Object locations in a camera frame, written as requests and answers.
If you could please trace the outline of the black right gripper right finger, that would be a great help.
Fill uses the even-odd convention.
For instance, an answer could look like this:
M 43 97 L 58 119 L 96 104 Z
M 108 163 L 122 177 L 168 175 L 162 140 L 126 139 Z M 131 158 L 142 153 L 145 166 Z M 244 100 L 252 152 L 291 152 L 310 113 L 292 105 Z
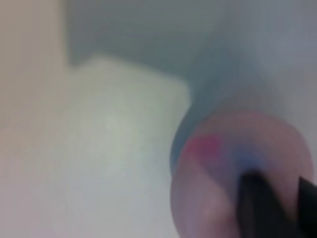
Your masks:
M 298 221 L 307 238 L 317 238 L 317 186 L 300 177 Z

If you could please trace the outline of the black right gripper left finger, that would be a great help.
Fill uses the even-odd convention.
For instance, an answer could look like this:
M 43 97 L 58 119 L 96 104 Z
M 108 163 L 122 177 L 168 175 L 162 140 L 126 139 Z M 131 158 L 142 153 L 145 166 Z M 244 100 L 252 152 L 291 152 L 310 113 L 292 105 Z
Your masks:
M 240 177 L 237 221 L 242 238 L 297 238 L 299 230 L 290 221 L 269 183 L 259 173 Z

